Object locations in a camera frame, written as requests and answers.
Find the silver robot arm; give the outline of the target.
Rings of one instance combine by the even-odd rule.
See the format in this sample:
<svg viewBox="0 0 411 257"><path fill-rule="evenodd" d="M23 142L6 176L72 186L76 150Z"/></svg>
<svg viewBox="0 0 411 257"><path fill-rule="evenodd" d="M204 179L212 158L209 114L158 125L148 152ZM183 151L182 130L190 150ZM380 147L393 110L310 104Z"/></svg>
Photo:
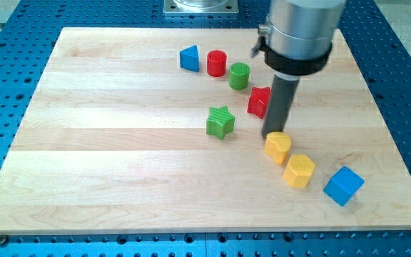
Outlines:
<svg viewBox="0 0 411 257"><path fill-rule="evenodd" d="M326 65L346 0L272 0L251 57L282 74L306 76Z"/></svg>

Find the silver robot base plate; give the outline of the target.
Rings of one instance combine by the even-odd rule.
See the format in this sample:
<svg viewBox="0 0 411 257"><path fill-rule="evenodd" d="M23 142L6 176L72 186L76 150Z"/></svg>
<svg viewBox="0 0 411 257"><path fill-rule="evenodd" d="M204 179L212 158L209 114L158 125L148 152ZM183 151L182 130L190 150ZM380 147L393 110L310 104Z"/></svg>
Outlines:
<svg viewBox="0 0 411 257"><path fill-rule="evenodd" d="M165 14L237 14L238 0L164 0Z"/></svg>

